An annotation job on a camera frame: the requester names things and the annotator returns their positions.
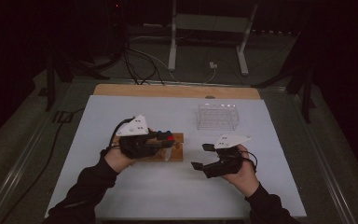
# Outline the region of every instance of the hand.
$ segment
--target hand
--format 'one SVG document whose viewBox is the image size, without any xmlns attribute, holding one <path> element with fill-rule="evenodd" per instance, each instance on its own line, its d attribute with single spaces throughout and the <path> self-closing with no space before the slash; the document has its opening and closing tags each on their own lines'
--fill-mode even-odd
<svg viewBox="0 0 358 224">
<path fill-rule="evenodd" d="M 130 159 L 122 154 L 120 149 L 110 149 L 104 159 L 118 173 L 136 162 L 135 159 Z"/>
<path fill-rule="evenodd" d="M 239 151 L 242 152 L 244 158 L 249 159 L 248 149 L 243 145 L 237 145 Z M 245 197 L 250 197 L 257 190 L 260 183 L 255 176 L 255 170 L 248 161 L 242 163 L 241 169 L 236 174 L 222 175 L 222 177 L 230 184 L 234 185 Z"/>
</svg>

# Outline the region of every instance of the white table surface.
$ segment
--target white table surface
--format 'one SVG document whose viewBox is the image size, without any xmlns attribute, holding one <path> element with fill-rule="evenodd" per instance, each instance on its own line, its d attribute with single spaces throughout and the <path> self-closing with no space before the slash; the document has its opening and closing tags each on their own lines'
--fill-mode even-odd
<svg viewBox="0 0 358 224">
<path fill-rule="evenodd" d="M 197 130 L 198 104 L 236 105 L 240 123 L 235 131 Z M 223 133 L 250 135 L 244 145 L 258 159 L 257 177 L 269 193 L 282 199 L 293 217 L 306 215 L 295 181 L 263 100 L 91 96 L 51 201 L 64 199 L 82 169 L 93 166 L 116 126 L 143 114 L 149 128 L 184 133 L 184 161 L 137 162 L 117 177 L 95 211 L 102 219 L 231 219 L 249 216 L 243 196 L 220 177 L 206 178 L 191 162 L 218 161 L 204 143 Z"/>
</svg>

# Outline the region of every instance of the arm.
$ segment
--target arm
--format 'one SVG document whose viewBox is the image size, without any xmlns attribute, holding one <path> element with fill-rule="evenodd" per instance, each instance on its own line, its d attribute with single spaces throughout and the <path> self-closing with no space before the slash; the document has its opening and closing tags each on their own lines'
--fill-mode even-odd
<svg viewBox="0 0 358 224">
<path fill-rule="evenodd" d="M 247 148 L 238 145 L 240 151 Z M 242 152 L 244 158 L 249 158 L 248 153 Z M 230 184 L 234 185 L 251 205 L 250 218 L 254 224 L 291 224 L 299 223 L 292 218 L 289 212 L 282 208 L 281 199 L 277 195 L 269 194 L 258 182 L 252 164 L 244 161 L 241 169 L 233 175 L 222 176 Z"/>
<path fill-rule="evenodd" d="M 115 185 L 117 175 L 133 163 L 118 149 L 103 150 L 100 161 L 80 173 L 66 198 L 48 211 L 43 223 L 95 223 L 95 206 Z"/>
</svg>

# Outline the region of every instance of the transparent box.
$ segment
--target transparent box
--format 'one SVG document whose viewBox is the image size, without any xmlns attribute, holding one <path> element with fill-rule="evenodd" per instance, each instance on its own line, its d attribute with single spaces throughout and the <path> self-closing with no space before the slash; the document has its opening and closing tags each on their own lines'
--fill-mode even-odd
<svg viewBox="0 0 358 224">
<path fill-rule="evenodd" d="M 234 131 L 240 117 L 235 105 L 199 104 L 197 129 Z"/>
</svg>

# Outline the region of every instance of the dark background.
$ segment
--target dark background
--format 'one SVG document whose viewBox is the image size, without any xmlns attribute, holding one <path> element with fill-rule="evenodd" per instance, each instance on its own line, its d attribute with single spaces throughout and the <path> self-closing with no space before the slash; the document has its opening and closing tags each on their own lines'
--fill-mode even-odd
<svg viewBox="0 0 358 224">
<path fill-rule="evenodd" d="M 131 25 L 170 23 L 171 5 L 166 0 L 92 2 L 95 4 L 87 0 L 0 0 L 0 127 L 34 89 L 32 78 L 46 69 L 47 40 L 83 60 L 92 60 L 92 53 L 103 49 L 96 43 L 103 42 L 98 38 L 105 34 L 87 24 L 105 16 L 107 2 L 119 2 L 123 8 L 115 15 L 124 15 Z M 178 9 L 192 11 L 194 4 L 201 3 L 185 1 Z M 94 29 L 93 38 L 87 29 Z M 358 160 L 358 1 L 261 1 L 254 30 L 284 35 L 301 31 L 284 68 L 303 62 L 315 64 L 313 83 L 321 88 Z"/>
</svg>

